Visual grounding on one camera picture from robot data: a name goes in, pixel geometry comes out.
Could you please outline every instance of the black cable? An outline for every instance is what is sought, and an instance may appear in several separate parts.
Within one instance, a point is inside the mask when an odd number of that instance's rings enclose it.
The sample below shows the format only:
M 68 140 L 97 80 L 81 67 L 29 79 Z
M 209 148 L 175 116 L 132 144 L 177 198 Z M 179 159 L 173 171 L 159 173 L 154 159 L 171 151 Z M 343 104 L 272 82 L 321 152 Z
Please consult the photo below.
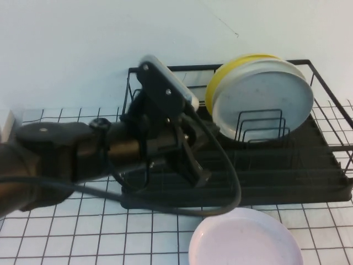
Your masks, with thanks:
M 224 163 L 226 164 L 226 167 L 230 173 L 231 179 L 233 179 L 233 187 L 234 188 L 234 198 L 226 206 L 213 209 L 213 210 L 187 210 L 187 209 L 180 209 L 180 208 L 171 208 L 168 206 L 162 206 L 158 205 L 152 202 L 148 202 L 145 200 L 142 200 L 138 197 L 135 197 L 133 195 L 120 195 L 116 193 L 110 193 L 98 189 L 93 189 L 85 186 L 80 186 L 76 184 L 72 184 L 69 182 L 64 182 L 64 181 L 59 181 L 56 179 L 52 178 L 45 178 L 45 177 L 0 177 L 0 183 L 9 183 L 9 182 L 17 182 L 17 183 L 26 183 L 26 184 L 37 184 L 40 186 L 47 186 L 47 187 L 52 187 L 52 188 L 57 188 L 57 189 L 65 189 L 65 190 L 71 190 L 71 191 L 76 191 L 76 192 L 82 192 L 82 193 L 87 193 L 92 196 L 96 197 L 101 197 L 109 200 L 113 200 L 115 202 L 120 202 L 120 203 L 126 203 L 126 204 L 134 204 L 138 205 L 140 208 L 143 209 L 150 209 L 154 211 L 160 211 L 163 213 L 167 214 L 179 214 L 179 215 L 187 215 L 187 216 L 214 216 L 214 215 L 219 215 L 219 214 L 224 214 L 227 213 L 231 210 L 233 210 L 235 207 L 237 207 L 240 203 L 241 199 L 241 188 L 240 188 L 240 182 L 237 176 L 237 173 L 229 160 L 227 154 L 225 153 L 224 149 L 220 145 L 220 143 L 217 141 L 217 139 L 214 137 L 212 132 L 209 131 L 207 126 L 202 122 L 200 117 L 197 115 L 195 112 L 194 108 L 191 106 L 190 103 L 186 103 L 186 111 L 188 114 L 191 115 L 191 117 L 197 122 L 197 124 L 202 128 L 202 130 L 205 132 L 205 134 L 208 136 L 211 142 L 215 145 L 215 147 L 220 151 L 222 159 Z

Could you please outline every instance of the yellow plate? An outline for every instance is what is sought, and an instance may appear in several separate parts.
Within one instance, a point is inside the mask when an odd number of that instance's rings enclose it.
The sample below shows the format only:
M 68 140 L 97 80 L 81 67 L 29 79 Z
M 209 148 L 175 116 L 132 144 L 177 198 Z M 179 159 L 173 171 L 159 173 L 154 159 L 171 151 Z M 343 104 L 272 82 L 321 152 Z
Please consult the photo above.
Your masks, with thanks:
M 222 65 L 214 74 L 211 81 L 208 83 L 205 95 L 205 104 L 208 112 L 212 115 L 212 98 L 215 93 L 220 81 L 234 68 L 246 63 L 263 58 L 276 58 L 278 57 L 270 54 L 247 54 L 243 55 L 233 61 Z

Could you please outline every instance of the black bracket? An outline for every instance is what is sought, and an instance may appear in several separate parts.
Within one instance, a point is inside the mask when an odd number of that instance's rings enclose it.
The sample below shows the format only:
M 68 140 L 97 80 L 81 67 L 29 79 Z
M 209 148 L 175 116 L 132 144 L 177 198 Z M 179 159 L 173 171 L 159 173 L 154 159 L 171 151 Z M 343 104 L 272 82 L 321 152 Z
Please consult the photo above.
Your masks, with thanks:
M 185 86 L 156 57 L 146 56 L 137 71 L 141 92 L 120 120 L 142 143 L 142 157 L 165 156 L 170 167 L 192 186 L 206 184 L 211 173 L 196 161 L 180 123 L 186 100 Z M 163 139 L 163 132 L 174 131 L 174 139 Z

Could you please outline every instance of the white object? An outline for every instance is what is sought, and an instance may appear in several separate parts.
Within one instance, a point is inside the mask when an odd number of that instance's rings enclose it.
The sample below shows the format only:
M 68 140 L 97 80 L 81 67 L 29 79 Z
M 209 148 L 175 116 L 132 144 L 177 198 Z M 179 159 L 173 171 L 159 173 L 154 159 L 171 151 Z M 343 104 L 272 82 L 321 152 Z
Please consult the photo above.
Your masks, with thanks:
M 6 142 L 9 139 L 15 116 L 9 109 L 0 110 L 0 139 L 1 142 Z
M 280 222 L 236 208 L 206 218 L 192 235 L 190 265 L 303 265 L 297 242 Z
M 159 61 L 155 56 L 153 55 L 146 55 L 142 59 L 142 63 L 144 62 L 150 62 L 155 65 L 164 75 L 166 78 L 169 80 L 171 84 L 174 85 L 174 87 L 183 95 L 183 97 L 194 107 L 195 111 L 198 110 L 199 108 L 199 100 L 198 98 L 189 90 L 186 85 L 180 81 L 175 74 L 172 73 L 171 70 L 167 66 L 165 66 L 161 61 Z M 143 69 L 148 71 L 148 66 L 146 65 L 146 69 L 143 66 Z M 166 95 L 172 96 L 172 93 L 169 89 L 166 90 Z
M 314 102 L 302 76 L 275 68 L 251 70 L 221 85 L 213 104 L 213 122 L 223 135 L 239 141 L 288 134 L 308 118 Z
M 276 58 L 257 59 L 234 68 L 220 81 L 212 97 L 212 107 L 220 93 L 239 78 L 264 72 L 291 73 L 305 80 L 303 73 L 292 63 Z

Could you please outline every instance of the dish rack tray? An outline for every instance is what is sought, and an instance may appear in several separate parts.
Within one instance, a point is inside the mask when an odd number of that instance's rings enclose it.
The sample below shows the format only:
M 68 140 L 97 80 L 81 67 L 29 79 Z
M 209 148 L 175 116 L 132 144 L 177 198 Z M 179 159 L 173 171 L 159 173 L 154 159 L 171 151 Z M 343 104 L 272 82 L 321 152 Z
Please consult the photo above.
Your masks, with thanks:
M 281 110 L 254 110 L 279 113 L 279 137 L 262 142 L 244 142 L 241 124 L 236 141 L 218 136 L 238 173 L 242 205 L 319 203 L 350 200 L 353 188 L 353 106 L 340 104 L 310 60 L 291 60 L 306 76 L 315 101 L 311 115 L 296 130 L 286 131 Z M 212 120 L 204 104 L 206 84 L 221 65 L 168 67 L 200 100 L 199 116 Z M 122 113 L 141 90 L 137 68 L 129 68 Z M 231 181 L 220 154 L 205 146 L 195 155 L 202 167 L 212 171 L 203 188 L 191 188 L 181 176 L 165 167 L 150 171 L 150 183 L 139 197 L 173 207 L 220 206 L 232 200 Z M 124 178 L 138 187 L 145 171 L 128 173 Z M 134 205 L 123 205 L 135 208 Z

